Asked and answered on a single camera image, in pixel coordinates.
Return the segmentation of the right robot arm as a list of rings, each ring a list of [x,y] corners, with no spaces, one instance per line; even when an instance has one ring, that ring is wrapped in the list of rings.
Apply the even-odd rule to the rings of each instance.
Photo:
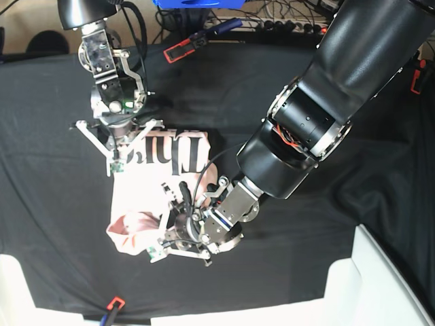
[[[110,165],[127,161],[140,140],[153,128],[160,127],[154,117],[163,101],[147,85],[146,25],[139,8],[130,1],[58,1],[58,15],[65,30],[80,30],[82,41],[77,51],[81,66],[92,74],[90,106],[95,128],[106,132],[106,140],[92,133],[86,121],[74,124],[105,157]],[[129,63],[131,53],[122,47],[118,34],[107,26],[107,19],[131,10],[141,35],[134,37],[139,55]]]

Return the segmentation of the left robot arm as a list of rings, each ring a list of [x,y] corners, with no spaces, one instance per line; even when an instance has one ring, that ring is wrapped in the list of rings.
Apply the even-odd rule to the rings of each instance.
[[[220,177],[211,192],[184,194],[182,211],[150,257],[210,264],[235,248],[261,198],[289,198],[433,30],[433,1],[344,1],[307,69],[283,87],[240,148],[239,179]]]

